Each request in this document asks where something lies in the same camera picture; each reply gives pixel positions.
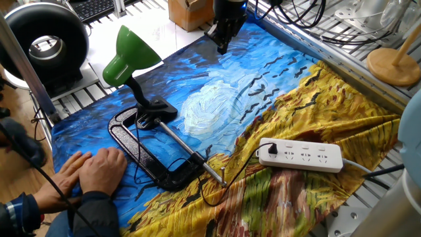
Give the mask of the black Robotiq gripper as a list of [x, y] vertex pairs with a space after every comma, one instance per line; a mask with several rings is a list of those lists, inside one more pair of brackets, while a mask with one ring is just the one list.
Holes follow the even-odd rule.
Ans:
[[214, 23], [204, 35], [217, 45], [224, 55], [247, 19], [248, 0], [214, 0]]

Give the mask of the person's right hand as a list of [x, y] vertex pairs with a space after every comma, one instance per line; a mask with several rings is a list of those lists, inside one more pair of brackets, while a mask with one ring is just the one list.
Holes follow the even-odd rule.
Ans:
[[82, 193], [101, 192], [112, 196], [127, 167], [123, 151], [115, 147], [101, 148], [79, 171]]

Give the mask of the person's left hand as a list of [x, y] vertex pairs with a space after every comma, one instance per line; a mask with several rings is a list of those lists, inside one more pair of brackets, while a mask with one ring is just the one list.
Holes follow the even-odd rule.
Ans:
[[[87, 153], [77, 151], [66, 161], [60, 171], [51, 177], [72, 205], [78, 205], [81, 202], [81, 197], [71, 197], [72, 190], [79, 181], [80, 168], [91, 156], [90, 151]], [[49, 182], [45, 183], [33, 197], [41, 214], [58, 213], [69, 209], [65, 200]]]

